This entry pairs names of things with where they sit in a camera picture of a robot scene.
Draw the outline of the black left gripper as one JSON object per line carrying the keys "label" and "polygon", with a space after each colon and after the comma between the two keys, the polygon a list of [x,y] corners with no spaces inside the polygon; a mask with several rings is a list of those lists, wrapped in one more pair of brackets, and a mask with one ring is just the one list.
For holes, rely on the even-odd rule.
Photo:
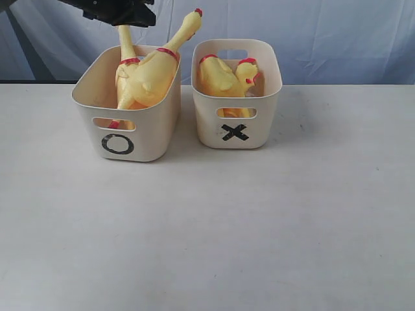
{"label": "black left gripper", "polygon": [[156,15],[147,5],[154,1],[142,0],[62,0],[63,3],[82,10],[82,16],[99,20],[112,26],[130,25],[152,27]]}

